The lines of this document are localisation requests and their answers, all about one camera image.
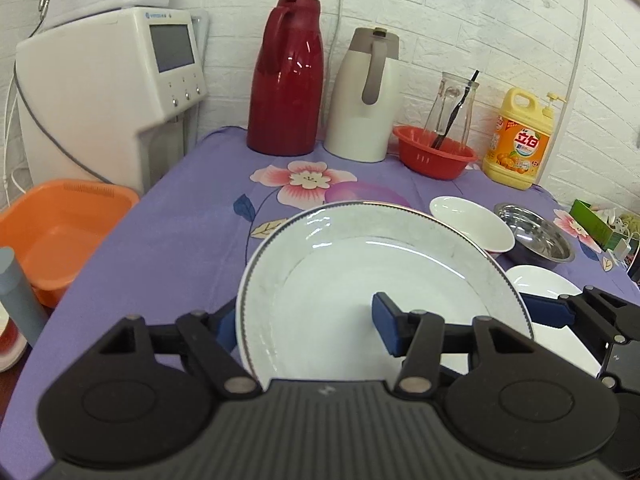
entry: orange label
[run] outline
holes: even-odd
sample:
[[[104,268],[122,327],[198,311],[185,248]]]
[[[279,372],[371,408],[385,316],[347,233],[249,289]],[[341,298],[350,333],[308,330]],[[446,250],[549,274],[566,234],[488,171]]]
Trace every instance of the orange label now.
[[[548,142],[547,134],[499,116],[486,159],[515,173],[536,176]]]

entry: green box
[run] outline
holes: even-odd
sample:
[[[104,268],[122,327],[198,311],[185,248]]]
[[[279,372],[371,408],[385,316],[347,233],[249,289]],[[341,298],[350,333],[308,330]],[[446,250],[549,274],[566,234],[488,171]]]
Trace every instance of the green box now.
[[[582,200],[575,200],[569,214],[574,217],[578,224],[584,227],[584,230],[588,232],[591,238],[593,238],[600,247],[604,250],[615,249],[618,242],[622,238],[626,240],[627,236],[615,232],[611,227],[600,220],[594,212],[589,209],[590,206],[591,204],[583,202]],[[638,240],[636,238],[632,238],[629,240],[629,245],[631,246],[632,253],[635,253],[636,247],[638,246]]]

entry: black straw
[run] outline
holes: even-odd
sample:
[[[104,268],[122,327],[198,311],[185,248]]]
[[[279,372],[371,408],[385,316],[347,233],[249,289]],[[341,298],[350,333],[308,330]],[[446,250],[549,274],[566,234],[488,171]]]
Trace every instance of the black straw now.
[[[435,140],[433,141],[433,144],[431,145],[432,148],[434,148],[436,150],[440,149],[440,146],[442,145],[444,139],[447,137],[447,134],[449,133],[449,130],[451,129],[451,126],[453,125],[453,121],[455,121],[456,117],[458,116],[458,112],[460,111],[460,108],[462,108],[462,105],[465,103],[466,96],[469,94],[469,91],[471,90],[471,83],[476,80],[476,77],[478,77],[479,73],[480,73],[480,71],[476,70],[476,72],[473,74],[471,80],[466,85],[465,93],[462,96],[462,99],[460,99],[460,102],[456,105],[455,108],[453,108],[453,111],[451,112],[451,117],[449,117],[449,123],[447,123],[447,127],[444,130],[444,135],[439,135],[439,136],[437,136],[435,138]]]

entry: wall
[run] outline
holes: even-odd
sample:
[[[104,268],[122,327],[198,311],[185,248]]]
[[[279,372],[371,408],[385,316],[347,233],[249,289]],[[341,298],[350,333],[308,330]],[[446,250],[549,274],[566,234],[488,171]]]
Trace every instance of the wall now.
[[[0,0],[0,91],[8,83],[15,42],[36,23],[36,1]],[[175,7],[205,7],[211,16],[205,68],[209,96],[200,108],[201,134],[225,124],[246,125],[255,58],[265,20],[276,1],[171,0]],[[328,49],[338,0],[321,1],[321,28]],[[584,0],[344,0],[329,85],[331,88],[355,27],[389,28],[402,41],[402,107],[396,117],[399,122],[424,124],[443,70],[459,75],[471,75],[475,69],[482,71],[470,136],[471,145],[482,153],[495,124],[496,108],[510,86],[522,86],[539,96],[549,91],[566,93],[583,3]],[[616,44],[618,40],[623,38],[610,41]],[[626,48],[626,43],[619,46]],[[609,59],[613,53],[608,50],[601,56]],[[600,89],[597,91],[607,91],[604,82],[594,84]],[[607,132],[615,130],[613,123],[602,124],[602,128]],[[11,142],[19,144],[17,138]],[[569,158],[565,142],[562,156],[580,164],[583,155]],[[600,156],[598,164],[602,164],[605,148],[606,143],[592,147]],[[19,163],[18,150],[19,146],[12,150],[18,160],[12,160],[11,167]],[[592,169],[594,174],[602,173],[606,166]],[[581,192],[575,185],[567,187],[569,177],[566,173],[562,176],[561,167],[554,167],[553,171],[549,186],[561,200],[568,200],[571,189]]]
[[[590,0],[574,112],[545,187],[574,198],[640,212],[640,7],[631,0]]]

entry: pink flower print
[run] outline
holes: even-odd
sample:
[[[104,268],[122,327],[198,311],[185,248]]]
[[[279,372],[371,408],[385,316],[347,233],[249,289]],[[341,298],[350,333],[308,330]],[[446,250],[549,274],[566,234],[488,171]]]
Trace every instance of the pink flower print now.
[[[600,246],[589,236],[588,232],[584,230],[584,227],[578,224],[574,217],[572,217],[567,211],[554,209],[554,213],[558,216],[558,218],[554,220],[554,224],[561,228],[562,231],[574,238],[578,238],[578,240],[596,253],[600,254],[602,252]]]
[[[329,170],[324,162],[305,160],[290,162],[286,170],[275,166],[256,170],[250,179],[269,187],[282,186],[278,202],[302,210],[321,205],[330,186],[357,181],[349,171]]]

